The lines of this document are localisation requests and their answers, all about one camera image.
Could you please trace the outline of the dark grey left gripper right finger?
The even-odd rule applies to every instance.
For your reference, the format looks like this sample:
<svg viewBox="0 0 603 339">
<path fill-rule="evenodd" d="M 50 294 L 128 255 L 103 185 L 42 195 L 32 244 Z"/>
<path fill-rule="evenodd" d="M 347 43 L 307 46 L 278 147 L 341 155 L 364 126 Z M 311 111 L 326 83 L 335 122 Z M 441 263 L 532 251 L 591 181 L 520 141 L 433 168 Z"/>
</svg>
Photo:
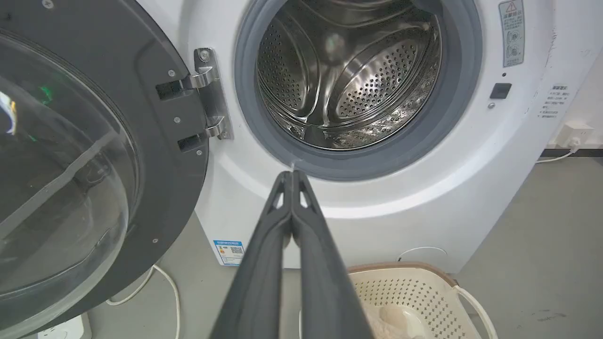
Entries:
<svg viewBox="0 0 603 339">
<path fill-rule="evenodd" d="M 303 339 L 371 339 L 370 325 L 306 174 L 292 172 L 292 231 L 300 248 Z"/>
</svg>

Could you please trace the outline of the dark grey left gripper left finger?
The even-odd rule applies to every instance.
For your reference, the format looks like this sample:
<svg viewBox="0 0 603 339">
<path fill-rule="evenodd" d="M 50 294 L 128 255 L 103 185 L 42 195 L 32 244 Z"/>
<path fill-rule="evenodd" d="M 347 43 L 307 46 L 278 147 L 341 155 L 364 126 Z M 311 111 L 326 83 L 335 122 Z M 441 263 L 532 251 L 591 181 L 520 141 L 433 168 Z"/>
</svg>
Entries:
<svg viewBox="0 0 603 339">
<path fill-rule="evenodd" d="M 281 172 L 263 206 L 212 339 L 277 339 L 284 249 L 292 235 L 292 172 Z"/>
</svg>

